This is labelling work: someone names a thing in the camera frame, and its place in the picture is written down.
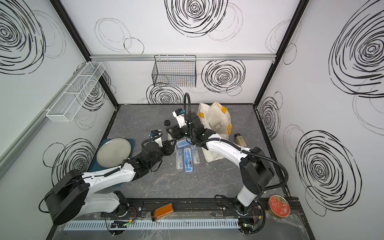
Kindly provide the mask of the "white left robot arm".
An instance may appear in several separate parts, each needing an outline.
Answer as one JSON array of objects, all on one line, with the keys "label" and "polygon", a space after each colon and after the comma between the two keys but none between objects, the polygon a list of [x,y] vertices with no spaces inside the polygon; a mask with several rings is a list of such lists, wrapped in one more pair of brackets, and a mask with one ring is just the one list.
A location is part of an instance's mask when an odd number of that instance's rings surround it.
[{"label": "white left robot arm", "polygon": [[127,158],[119,166],[110,169],[86,173],[70,171],[43,199],[53,224],[63,225],[84,214],[113,213],[120,209],[127,212],[129,203],[120,191],[108,194],[101,194],[100,191],[138,180],[153,172],[153,166],[160,165],[163,157],[172,155],[176,142],[163,141],[159,145],[156,141],[151,141],[142,147],[138,155]]}]

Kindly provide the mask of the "cream canvas bag yellow handles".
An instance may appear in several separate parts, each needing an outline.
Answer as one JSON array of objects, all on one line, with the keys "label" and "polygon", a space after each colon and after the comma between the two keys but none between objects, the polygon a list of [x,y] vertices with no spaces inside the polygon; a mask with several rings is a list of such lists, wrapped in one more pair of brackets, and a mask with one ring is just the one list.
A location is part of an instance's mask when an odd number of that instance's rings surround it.
[{"label": "cream canvas bag yellow handles", "polygon": [[226,140],[229,139],[232,121],[226,107],[218,102],[211,105],[200,103],[197,115],[205,128],[213,130]]}]

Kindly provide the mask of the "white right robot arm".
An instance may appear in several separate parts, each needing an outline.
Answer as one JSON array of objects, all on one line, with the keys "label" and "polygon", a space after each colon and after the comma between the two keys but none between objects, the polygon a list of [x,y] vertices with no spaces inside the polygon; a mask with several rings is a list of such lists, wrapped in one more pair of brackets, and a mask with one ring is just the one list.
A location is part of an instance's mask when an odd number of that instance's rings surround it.
[{"label": "white right robot arm", "polygon": [[234,203],[239,214],[248,213],[275,175],[271,160],[257,147],[239,146],[205,128],[195,113],[186,115],[183,109],[178,109],[173,112],[173,117],[178,124],[167,127],[167,132],[174,139],[189,138],[192,145],[219,154],[239,167],[243,187]]}]

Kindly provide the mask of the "large blue mifly compass case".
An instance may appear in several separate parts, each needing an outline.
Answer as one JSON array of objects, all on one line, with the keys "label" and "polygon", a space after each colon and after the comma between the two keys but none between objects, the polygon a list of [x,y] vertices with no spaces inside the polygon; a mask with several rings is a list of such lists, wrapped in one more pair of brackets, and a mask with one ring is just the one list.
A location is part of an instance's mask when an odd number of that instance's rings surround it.
[{"label": "large blue mifly compass case", "polygon": [[180,140],[177,140],[176,142],[177,149],[189,148],[191,146],[192,146],[191,141],[189,141],[187,138],[182,138]]}]

